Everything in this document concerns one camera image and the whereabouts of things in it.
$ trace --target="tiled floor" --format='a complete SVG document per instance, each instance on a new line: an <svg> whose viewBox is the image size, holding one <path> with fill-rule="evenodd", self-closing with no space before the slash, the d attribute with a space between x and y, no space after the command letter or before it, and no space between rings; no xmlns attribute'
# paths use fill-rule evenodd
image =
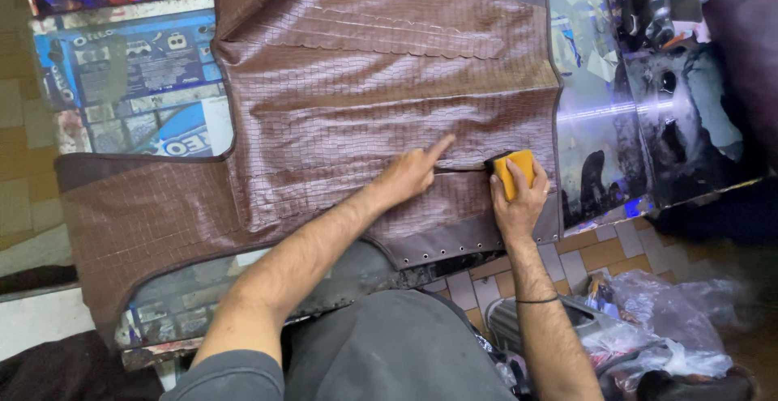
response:
<svg viewBox="0 0 778 401"><path fill-rule="evenodd" d="M41 99L27 27L30 10L26 0L0 0L0 8L0 258L7 258L6 250L60 225L62 207L53 119Z"/></svg>
<svg viewBox="0 0 778 401"><path fill-rule="evenodd" d="M643 218L610 225L538 247L543 264L561 294L583 294L593 272L618 275L642 269L675 283L688 273L691 263L707 257L707 248L687 247L675 238L660 235ZM451 299L485 332L484 313L493 301L516 294L507 257L440 279L424 287Z"/></svg>

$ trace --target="black wristband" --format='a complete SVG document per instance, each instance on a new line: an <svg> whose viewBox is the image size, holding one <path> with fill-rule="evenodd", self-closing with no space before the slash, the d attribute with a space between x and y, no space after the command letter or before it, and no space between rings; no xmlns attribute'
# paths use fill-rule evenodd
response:
<svg viewBox="0 0 778 401"><path fill-rule="evenodd" d="M559 294L557 294L551 299L546 299L545 301L519 301L518 299L516 299L516 303L517 304L546 304L548 302L556 301L557 299L559 299Z"/></svg>

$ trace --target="yellow sponge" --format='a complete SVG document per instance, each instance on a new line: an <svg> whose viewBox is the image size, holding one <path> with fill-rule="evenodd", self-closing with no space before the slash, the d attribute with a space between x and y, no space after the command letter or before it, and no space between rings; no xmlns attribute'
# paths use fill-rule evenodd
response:
<svg viewBox="0 0 778 401"><path fill-rule="evenodd" d="M511 160L519 166L519 169L527 177L527 185L531 188L535 173L532 170L532 152L529 149L519 150L518 152L505 152L486 161L486 167L491 173L497 175L505 186L505 199L513 200L516 197L516 185L513 183L513 177L507 167L507 160Z"/></svg>

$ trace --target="gray shirt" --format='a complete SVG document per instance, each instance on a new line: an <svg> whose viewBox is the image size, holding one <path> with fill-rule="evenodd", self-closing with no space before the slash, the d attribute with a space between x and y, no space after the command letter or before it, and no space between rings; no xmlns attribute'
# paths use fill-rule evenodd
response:
<svg viewBox="0 0 778 401"><path fill-rule="evenodd" d="M210 356L161 400L515 400L459 316L414 290L366 296L293 335L286 383L265 353Z"/></svg>

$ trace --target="finger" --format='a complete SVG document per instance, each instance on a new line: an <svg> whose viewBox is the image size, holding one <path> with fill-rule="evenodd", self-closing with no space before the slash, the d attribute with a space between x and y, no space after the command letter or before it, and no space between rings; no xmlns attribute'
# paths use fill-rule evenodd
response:
<svg viewBox="0 0 778 401"><path fill-rule="evenodd" d="M511 160L507 160L505 164L508 167L508 171L513 176L513 184L516 185L517 195L527 192L530 187L527 185L527 177L524 176L524 172L522 172L519 166Z"/></svg>
<svg viewBox="0 0 778 401"><path fill-rule="evenodd" d="M430 162L435 164L435 161L440 158L442 153L448 149L456 139L457 136L453 134L447 134L443 136L443 138L439 139L437 143L433 144L432 147L427 150L427 158L430 159Z"/></svg>
<svg viewBox="0 0 778 401"><path fill-rule="evenodd" d="M433 185L433 182L435 181L435 174L433 172L430 172L427 174L426 177L424 177L424 189L431 187Z"/></svg>
<svg viewBox="0 0 778 401"><path fill-rule="evenodd" d="M507 203L507 200L505 200L505 187L502 186L502 181L497 175L489 177L489 187L492 190L492 204L494 204L494 207L505 207Z"/></svg>
<svg viewBox="0 0 778 401"><path fill-rule="evenodd" d="M532 158L532 171L535 173L535 180L532 182L532 189L536 191L549 192L549 187L546 184L549 183L549 176L545 173L545 169L540 165L540 162L535 158Z"/></svg>

